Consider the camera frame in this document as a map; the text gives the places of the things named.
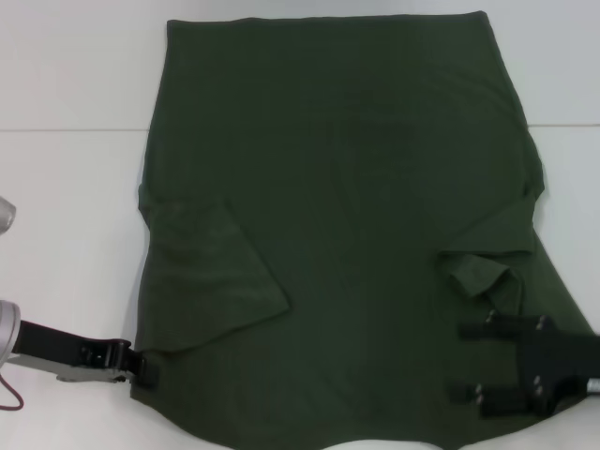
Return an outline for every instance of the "screw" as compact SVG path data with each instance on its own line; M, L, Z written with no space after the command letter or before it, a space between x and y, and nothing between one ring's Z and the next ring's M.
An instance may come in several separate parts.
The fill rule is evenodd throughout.
M494 316L496 315L496 309L492 309L487 315L486 323L490 323Z
M537 331L541 330L542 328L544 328L544 322L546 321L546 316L540 316L540 322L537 323L537 325L535 326L535 329Z

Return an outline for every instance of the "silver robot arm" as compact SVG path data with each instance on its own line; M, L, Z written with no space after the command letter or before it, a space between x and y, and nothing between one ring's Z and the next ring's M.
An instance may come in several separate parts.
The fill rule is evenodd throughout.
M17 209L0 197L0 234L12 225ZM151 388L158 371L124 339L91 339L21 320L19 307L0 300L0 368L6 363L56 374L62 382L130 380Z

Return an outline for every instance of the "green t-shirt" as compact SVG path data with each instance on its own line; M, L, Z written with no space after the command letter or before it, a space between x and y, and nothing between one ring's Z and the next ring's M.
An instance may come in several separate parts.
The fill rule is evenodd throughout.
M140 190L132 396L239 450L444 449L482 420L449 381L516 380L470 344L492 308L588 325L532 226L542 166L488 18L169 22Z

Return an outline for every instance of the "red cable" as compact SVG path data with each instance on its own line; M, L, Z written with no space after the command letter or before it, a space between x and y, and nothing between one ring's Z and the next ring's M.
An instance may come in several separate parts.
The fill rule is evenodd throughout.
M12 388L12 386L10 384L8 384L4 378L2 378L2 375L0 375L0 383L4 387L6 387L6 389L9 391L10 394L15 396L15 398L17 400L19 400L19 406L0 406L0 411L18 411L18 410L22 409L23 405L25 404L25 402L23 401L23 397L21 397L21 395L19 395L19 393L17 391L15 391Z

